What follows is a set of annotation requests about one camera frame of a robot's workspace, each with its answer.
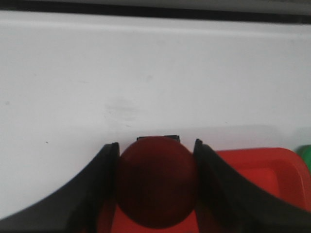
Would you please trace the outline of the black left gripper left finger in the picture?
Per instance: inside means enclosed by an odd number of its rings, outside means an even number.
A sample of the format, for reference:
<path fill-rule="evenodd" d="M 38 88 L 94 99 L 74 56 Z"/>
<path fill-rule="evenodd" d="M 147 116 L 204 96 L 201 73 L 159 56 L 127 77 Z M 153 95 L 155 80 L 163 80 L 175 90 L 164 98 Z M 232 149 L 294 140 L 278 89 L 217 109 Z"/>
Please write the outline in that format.
<path fill-rule="evenodd" d="M 119 144 L 106 144 L 74 178 L 41 201 L 1 219 L 2 233 L 109 233 Z"/>

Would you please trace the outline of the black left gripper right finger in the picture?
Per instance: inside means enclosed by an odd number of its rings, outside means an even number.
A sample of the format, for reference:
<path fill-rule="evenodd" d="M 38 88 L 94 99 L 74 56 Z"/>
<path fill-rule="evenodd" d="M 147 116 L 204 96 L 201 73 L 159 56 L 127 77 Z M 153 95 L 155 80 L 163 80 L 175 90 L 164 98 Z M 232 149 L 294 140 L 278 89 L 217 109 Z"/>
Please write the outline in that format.
<path fill-rule="evenodd" d="M 200 232 L 309 233 L 311 214 L 248 181 L 209 145 L 196 139 L 199 202 L 195 208 Z"/>

